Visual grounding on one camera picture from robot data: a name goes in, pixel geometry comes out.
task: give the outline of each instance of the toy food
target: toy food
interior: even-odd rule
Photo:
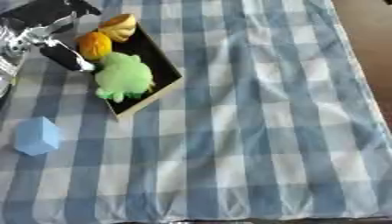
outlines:
[[[101,60],[103,69],[95,75],[96,95],[122,102],[124,96],[138,98],[154,86],[151,70],[137,55],[112,52]]]
[[[79,52],[87,60],[99,60],[112,51],[112,41],[105,34],[91,31],[76,39]]]
[[[123,43],[135,33],[137,20],[132,14],[121,14],[103,22],[98,31],[106,34],[115,42]]]

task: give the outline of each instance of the stuffed toy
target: stuffed toy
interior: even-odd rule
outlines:
[[[140,98],[154,86],[151,70],[138,55],[111,52],[101,59],[103,69],[95,75],[96,95],[122,102],[124,96]]]

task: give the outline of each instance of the yellow toy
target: yellow toy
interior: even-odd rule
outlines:
[[[132,14],[121,14],[100,24],[98,31],[115,42],[123,43],[135,33],[136,27],[137,20]]]
[[[79,52],[86,60],[99,60],[112,52],[112,41],[105,34],[91,31],[76,39]]]

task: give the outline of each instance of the wooden surface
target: wooden surface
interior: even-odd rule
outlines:
[[[332,1],[392,128],[392,6],[383,0]]]

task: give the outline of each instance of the gingham fabric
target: gingham fabric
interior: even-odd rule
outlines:
[[[3,9],[25,3],[2,1]],[[392,214],[389,131],[329,0],[102,0],[185,76],[117,122],[88,74],[30,54],[0,118],[0,223]],[[12,148],[46,116],[60,150]]]

